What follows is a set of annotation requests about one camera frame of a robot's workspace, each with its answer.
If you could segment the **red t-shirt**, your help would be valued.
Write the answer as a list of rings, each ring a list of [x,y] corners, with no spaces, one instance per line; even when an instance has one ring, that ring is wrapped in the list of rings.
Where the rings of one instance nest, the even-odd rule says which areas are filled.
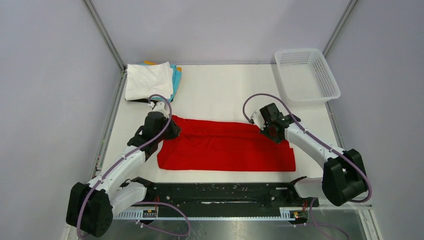
[[[275,143],[258,127],[241,122],[172,117],[181,132],[164,140],[159,168],[171,171],[295,172],[294,150]]]

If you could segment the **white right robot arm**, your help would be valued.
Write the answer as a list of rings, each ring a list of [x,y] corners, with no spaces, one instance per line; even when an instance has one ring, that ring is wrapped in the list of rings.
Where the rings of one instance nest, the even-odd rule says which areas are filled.
[[[286,198],[291,205],[301,205],[307,195],[323,195],[335,206],[358,203],[362,194],[367,194],[365,202],[371,198],[372,187],[357,150],[345,150],[325,143],[310,132],[297,116],[292,113],[284,115],[275,103],[255,111],[250,122],[275,143],[287,141],[297,146],[323,170],[322,177],[306,177],[287,191]]]

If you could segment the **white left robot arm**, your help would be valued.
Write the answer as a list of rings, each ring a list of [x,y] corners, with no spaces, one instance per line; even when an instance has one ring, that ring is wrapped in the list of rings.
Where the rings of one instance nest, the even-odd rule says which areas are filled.
[[[77,182],[70,190],[65,222],[87,235],[101,237],[113,218],[131,205],[152,204],[155,192],[127,177],[158,150],[163,140],[176,138],[181,129],[165,110],[151,111],[144,124],[129,139],[118,160],[106,172],[87,183]]]

